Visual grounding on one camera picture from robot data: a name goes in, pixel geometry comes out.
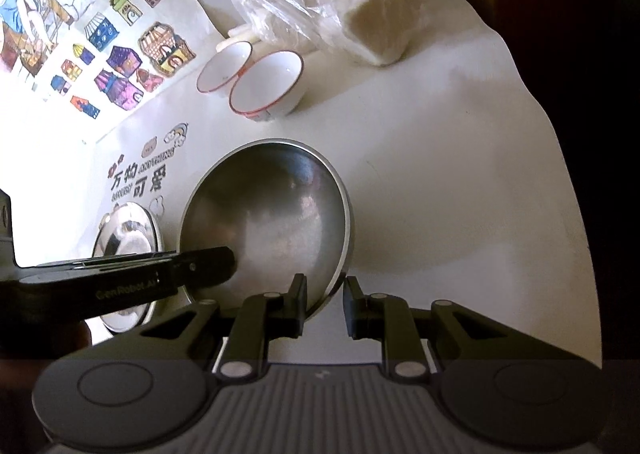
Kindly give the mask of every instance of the white tabletop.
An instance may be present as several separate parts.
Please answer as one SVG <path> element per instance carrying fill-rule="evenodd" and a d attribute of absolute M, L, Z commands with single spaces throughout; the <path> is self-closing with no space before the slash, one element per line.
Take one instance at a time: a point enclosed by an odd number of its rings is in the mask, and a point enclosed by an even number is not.
<path fill-rule="evenodd" d="M 201 1 L 221 32 L 237 22 L 228 0 Z M 556 134 L 504 42 L 471 6 L 424 1 L 427 28 L 389 68 L 308 56 L 309 93 L 282 120 L 234 115 L 223 101 L 198 94 L 192 74 L 105 140 L 95 181 L 104 192 L 118 148 L 140 153 L 140 141 L 155 130 L 145 112 L 154 111 L 158 134 L 189 121 L 186 144 L 167 163 L 174 170 L 181 163 L 180 181 L 162 192 L 162 231 L 173 246 L 189 195 L 213 163 L 256 139 L 302 141 L 331 161 L 350 193 L 350 274 L 365 293 L 391 293 L 421 308 L 452 299 L 599 365 L 591 259 Z M 94 223 L 112 204 L 105 199 L 84 205 Z M 79 250 L 93 244 L 95 232 L 86 225 Z M 301 339 L 272 343 L 270 357 L 372 362 L 380 345 L 348 338 L 336 297 Z"/>

